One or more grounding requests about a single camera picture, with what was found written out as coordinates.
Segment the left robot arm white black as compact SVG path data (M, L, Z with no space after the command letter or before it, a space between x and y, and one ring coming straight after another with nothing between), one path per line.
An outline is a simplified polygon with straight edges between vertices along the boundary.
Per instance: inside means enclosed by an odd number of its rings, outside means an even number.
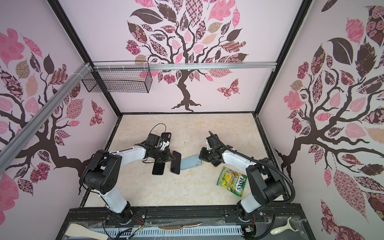
M131 221L130 203L121 195L116 186L122 166L147 158L155 160L155 164L165 164L176 159L169 149L171 133L160 136L149 134L147 139L133 147L116 152L98 150L91 158L91 163L81 176L81 184L98 194L106 203L109 213L120 224Z

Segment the light blue phone case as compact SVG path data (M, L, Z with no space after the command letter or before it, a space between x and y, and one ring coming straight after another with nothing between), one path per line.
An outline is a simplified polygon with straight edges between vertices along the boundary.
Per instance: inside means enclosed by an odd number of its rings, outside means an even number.
M197 168L202 165L202 160L199 158L199 155L184 158L181 160L180 169L181 171Z

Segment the black phone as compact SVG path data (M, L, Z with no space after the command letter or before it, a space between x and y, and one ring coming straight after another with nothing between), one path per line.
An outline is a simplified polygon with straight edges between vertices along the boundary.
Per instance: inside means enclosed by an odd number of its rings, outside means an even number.
M179 175L181 171L182 155L179 152L173 151L174 159L171 161L170 171L173 174Z

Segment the black smartphone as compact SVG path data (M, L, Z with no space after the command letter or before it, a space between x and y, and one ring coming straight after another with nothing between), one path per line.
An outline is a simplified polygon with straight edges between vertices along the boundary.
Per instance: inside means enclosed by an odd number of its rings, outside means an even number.
M164 174L165 165L166 165L165 163L154 163L154 166L152 169L152 175L162 176Z

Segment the black phone case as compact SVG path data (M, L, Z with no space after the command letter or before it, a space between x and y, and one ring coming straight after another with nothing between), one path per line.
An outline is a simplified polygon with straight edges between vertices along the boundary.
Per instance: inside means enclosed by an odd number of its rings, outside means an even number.
M163 140L168 140L169 142L171 142L171 137L172 137L172 134L171 133L162 133L161 135L161 138Z

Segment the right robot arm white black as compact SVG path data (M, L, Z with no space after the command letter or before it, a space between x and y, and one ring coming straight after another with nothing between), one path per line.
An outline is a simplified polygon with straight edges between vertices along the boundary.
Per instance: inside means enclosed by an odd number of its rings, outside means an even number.
M233 147L224 144L218 135L209 132L206 146L201 149L199 159L217 167L225 164L245 174L251 193L237 203L237 214L243 221L251 214L261 211L287 191L290 197L282 203L290 203L295 198L295 188L292 181L268 158L261 160L248 157Z

